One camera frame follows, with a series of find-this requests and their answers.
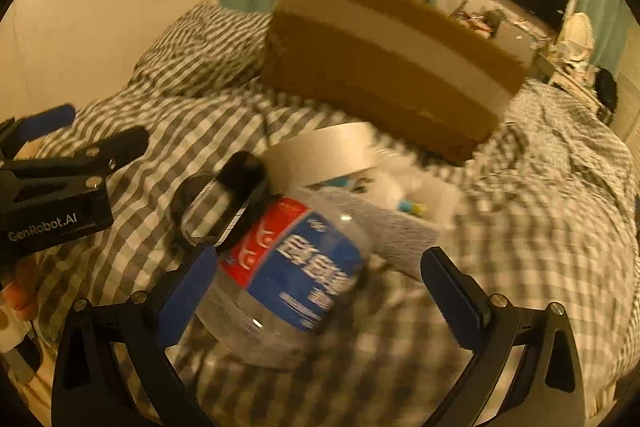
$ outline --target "blue gripper pad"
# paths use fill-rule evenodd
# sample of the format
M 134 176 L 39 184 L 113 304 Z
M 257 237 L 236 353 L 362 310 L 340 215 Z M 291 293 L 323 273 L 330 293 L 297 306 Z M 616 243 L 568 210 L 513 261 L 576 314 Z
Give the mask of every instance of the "blue gripper pad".
M 194 255 L 196 259 L 188 261 L 191 266 L 180 275 L 156 313 L 154 339 L 160 349 L 174 346 L 180 341 L 216 273 L 218 254 L 215 248 L 207 245 Z
M 475 352 L 482 345 L 482 317 L 466 294 L 468 276 L 438 247 L 422 254 L 420 275 L 460 347 Z
M 76 110 L 73 105 L 65 104 L 48 111 L 28 116 L 20 122 L 19 139 L 23 142 L 37 140 L 50 132 L 74 123 Z

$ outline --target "checkered blanket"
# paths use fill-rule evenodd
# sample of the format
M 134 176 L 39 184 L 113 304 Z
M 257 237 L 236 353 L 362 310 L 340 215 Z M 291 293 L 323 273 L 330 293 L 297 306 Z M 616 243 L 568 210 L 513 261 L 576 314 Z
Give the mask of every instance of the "checkered blanket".
M 144 157 L 108 182 L 114 225 L 39 257 L 36 328 L 59 339 L 79 296 L 94 305 L 127 299 L 178 266 L 168 207 L 183 179 L 215 171 L 238 150 L 350 119 L 259 83 L 268 16 L 202 3 L 137 63 L 117 95 L 78 112 L 39 156 L 64 155 L 133 125 L 150 133 Z M 640 356 L 640 262 L 634 174 L 626 146 L 567 94 L 527 83 L 503 124 L 465 166 L 405 148 L 459 186 L 463 202 L 443 245 L 488 293 L 518 306 L 564 303 L 586 394 L 625 374 Z M 223 426 L 418 426 L 470 358 L 424 286 L 377 256 L 328 316 L 308 360 L 293 372 L 244 365 L 196 317 L 168 356 L 204 410 Z M 517 360 L 508 364 L 513 374 Z M 145 397 L 130 365 L 129 385 Z M 508 386 L 500 381 L 484 417 Z

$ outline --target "screw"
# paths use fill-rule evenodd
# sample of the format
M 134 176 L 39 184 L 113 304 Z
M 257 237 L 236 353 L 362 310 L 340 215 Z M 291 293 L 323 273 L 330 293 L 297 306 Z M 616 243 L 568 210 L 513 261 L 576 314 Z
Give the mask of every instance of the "screw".
M 506 308 L 509 301 L 507 297 L 504 295 L 500 295 L 499 293 L 495 293 L 489 297 L 489 302 L 493 304 L 496 308 Z
M 138 290 L 134 292 L 132 296 L 130 296 L 131 302 L 133 304 L 142 304 L 146 301 L 146 292 L 144 290 Z
M 549 307 L 556 315 L 564 315 L 564 306 L 559 302 L 552 302 Z
M 87 299 L 78 299 L 76 302 L 74 302 L 74 309 L 77 312 L 81 312 L 86 308 L 87 304 L 89 304 L 89 301 Z
M 102 178 L 100 178 L 100 176 L 91 176 L 86 179 L 84 184 L 86 185 L 86 188 L 98 188 L 102 185 Z

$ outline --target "blue label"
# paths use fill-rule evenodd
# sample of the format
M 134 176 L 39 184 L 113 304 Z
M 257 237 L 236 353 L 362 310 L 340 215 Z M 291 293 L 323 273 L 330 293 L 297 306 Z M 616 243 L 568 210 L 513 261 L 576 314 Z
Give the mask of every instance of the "blue label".
M 247 291 L 303 331 L 314 330 L 362 267 L 358 249 L 316 212 L 277 238 Z

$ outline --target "bottle label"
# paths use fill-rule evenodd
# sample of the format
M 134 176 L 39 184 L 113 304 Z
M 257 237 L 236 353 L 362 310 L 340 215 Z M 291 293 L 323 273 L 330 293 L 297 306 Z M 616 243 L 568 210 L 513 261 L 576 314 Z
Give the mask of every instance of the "bottle label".
M 220 261 L 249 295 L 303 331 L 316 328 L 361 267 L 348 237 L 291 198 L 280 198 Z

